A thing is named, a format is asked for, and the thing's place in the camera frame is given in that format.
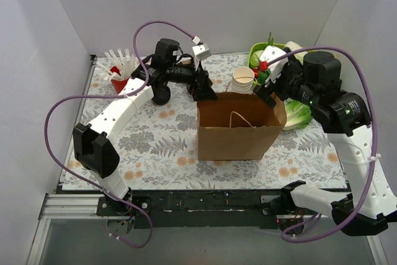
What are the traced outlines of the small bok choy toy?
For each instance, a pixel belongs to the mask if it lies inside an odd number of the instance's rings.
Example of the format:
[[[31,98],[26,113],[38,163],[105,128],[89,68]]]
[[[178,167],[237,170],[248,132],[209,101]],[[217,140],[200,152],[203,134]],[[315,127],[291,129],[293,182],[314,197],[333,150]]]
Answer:
[[[289,100],[285,103],[287,122],[283,130],[305,128],[313,119],[310,108],[298,101]]]

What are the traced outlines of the white wrapped straws bundle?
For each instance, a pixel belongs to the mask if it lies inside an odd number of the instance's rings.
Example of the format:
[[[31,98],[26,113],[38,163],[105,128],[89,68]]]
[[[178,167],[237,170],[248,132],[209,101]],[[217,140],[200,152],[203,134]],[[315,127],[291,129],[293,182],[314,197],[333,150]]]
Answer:
[[[96,67],[102,71],[102,77],[106,81],[124,81],[128,80],[132,72],[136,69],[138,60],[129,49],[122,51],[120,48],[114,52],[109,50],[104,53],[110,66],[101,62],[96,63]]]

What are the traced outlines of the green vegetable tray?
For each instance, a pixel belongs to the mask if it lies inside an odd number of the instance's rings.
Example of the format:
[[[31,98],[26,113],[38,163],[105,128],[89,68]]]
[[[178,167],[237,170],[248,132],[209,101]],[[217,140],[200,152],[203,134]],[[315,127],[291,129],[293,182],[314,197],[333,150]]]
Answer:
[[[251,48],[249,53],[248,67],[264,71],[266,67],[262,63],[263,61],[268,63],[284,54],[286,52],[283,50],[283,45],[281,44],[268,45],[267,43],[257,43]]]

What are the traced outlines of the aluminium frame rail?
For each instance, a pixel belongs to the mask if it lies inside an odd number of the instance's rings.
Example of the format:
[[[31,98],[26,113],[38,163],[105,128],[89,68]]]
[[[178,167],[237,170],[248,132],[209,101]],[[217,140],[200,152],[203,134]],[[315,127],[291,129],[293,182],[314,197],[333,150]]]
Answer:
[[[111,212],[100,194],[45,197],[29,264],[386,264],[377,236],[341,233],[321,241],[281,240],[277,228],[165,227],[148,232]]]

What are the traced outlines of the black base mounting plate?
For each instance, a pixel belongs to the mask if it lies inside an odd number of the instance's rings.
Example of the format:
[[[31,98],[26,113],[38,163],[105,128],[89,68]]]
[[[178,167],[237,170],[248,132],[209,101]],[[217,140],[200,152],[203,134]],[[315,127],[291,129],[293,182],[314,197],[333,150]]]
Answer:
[[[281,206],[279,189],[133,191],[132,203],[156,228],[277,228],[277,217],[296,214]]]

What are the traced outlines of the round green cabbage toy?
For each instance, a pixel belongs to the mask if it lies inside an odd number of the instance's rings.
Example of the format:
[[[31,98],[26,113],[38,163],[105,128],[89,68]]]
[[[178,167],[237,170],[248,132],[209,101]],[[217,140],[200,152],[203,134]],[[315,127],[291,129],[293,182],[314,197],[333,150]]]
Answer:
[[[262,55],[262,53],[263,53],[263,50],[258,50],[251,54],[250,59],[249,59],[249,66],[251,68],[257,68],[259,66],[259,64],[260,64],[259,58]]]

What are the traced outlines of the green bok choy toy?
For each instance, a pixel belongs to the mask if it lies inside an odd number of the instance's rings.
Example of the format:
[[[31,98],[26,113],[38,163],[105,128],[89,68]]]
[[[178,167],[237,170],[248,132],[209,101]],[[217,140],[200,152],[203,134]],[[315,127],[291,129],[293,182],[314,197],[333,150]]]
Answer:
[[[268,77],[269,77],[268,71],[259,71],[257,75],[257,82],[259,84],[263,84]]]

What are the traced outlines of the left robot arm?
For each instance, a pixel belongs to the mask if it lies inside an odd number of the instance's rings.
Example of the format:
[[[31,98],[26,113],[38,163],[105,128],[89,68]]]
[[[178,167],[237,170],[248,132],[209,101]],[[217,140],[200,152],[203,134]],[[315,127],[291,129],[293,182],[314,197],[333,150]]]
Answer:
[[[120,157],[114,148],[119,133],[143,105],[153,101],[167,104],[171,98],[168,83],[185,84],[187,92],[196,102],[216,100],[209,73],[201,61],[210,56],[208,45],[193,39],[193,53],[178,56],[179,42],[162,38],[155,52],[141,60],[120,92],[100,115],[73,129],[74,156],[97,179],[100,188],[109,197],[110,207],[118,215],[131,211],[131,193],[118,171]]]

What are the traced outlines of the brown paper bag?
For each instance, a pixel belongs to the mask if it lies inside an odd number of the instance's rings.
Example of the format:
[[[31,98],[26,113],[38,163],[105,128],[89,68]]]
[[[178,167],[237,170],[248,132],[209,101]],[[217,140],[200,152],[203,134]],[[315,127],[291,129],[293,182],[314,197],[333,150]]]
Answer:
[[[282,132],[285,104],[275,94],[271,109],[255,94],[221,92],[197,103],[197,154],[200,161],[262,159]]]

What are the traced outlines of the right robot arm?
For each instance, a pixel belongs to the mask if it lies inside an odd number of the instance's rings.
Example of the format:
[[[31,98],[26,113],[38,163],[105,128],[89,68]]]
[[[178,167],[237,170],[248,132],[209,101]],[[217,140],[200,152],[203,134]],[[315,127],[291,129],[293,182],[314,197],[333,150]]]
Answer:
[[[336,149],[350,192],[329,192],[295,181],[270,204],[290,214],[309,209],[330,217],[337,230],[349,236],[377,235],[396,221],[396,196],[380,165],[370,96],[342,90],[336,48],[311,47],[301,52],[303,59],[298,60],[293,51],[266,47],[259,61],[268,75],[254,93],[270,108],[277,99],[293,99],[309,107]]]

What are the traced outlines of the white paper cup stack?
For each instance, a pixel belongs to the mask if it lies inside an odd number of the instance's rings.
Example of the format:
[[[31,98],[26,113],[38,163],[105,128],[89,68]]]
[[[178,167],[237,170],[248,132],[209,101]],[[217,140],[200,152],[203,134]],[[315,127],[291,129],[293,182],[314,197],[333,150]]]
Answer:
[[[233,72],[230,90],[240,94],[251,94],[254,80],[255,75],[252,69],[246,66],[238,67]]]

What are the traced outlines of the red plastic straw cup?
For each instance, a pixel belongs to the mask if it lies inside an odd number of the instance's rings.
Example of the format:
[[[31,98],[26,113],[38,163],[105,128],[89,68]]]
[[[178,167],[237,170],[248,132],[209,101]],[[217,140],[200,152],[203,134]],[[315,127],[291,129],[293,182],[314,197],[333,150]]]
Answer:
[[[121,91],[124,90],[125,86],[127,85],[129,77],[124,78],[120,75],[120,71],[116,66],[113,66],[110,71],[112,72],[111,83],[115,89],[115,92],[119,94]]]

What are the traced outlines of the black plastic cup lids stack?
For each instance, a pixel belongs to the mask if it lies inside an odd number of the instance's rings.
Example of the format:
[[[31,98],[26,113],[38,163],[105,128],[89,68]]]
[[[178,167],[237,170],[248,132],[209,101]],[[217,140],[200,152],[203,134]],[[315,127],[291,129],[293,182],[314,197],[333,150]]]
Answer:
[[[152,101],[157,106],[163,106],[169,102],[171,98],[171,90],[165,86],[163,88],[155,88],[153,90],[153,98]]]

